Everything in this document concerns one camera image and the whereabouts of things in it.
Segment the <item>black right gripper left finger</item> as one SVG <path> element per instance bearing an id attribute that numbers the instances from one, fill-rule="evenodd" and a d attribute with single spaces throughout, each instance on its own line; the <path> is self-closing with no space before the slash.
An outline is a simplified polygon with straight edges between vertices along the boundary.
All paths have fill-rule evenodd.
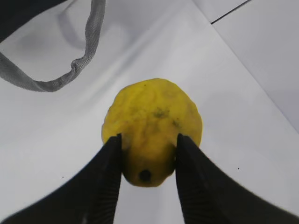
<path id="1" fill-rule="evenodd" d="M 121 135 L 108 139 L 74 177 L 4 224 L 112 224 L 121 184 Z"/>

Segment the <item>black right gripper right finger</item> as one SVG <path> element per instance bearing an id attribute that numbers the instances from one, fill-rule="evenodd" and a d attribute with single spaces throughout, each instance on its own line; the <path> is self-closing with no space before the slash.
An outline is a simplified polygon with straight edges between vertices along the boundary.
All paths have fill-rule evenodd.
<path id="1" fill-rule="evenodd" d="M 299 217 L 249 191 L 179 134 L 176 184 L 186 224 L 297 224 Z"/>

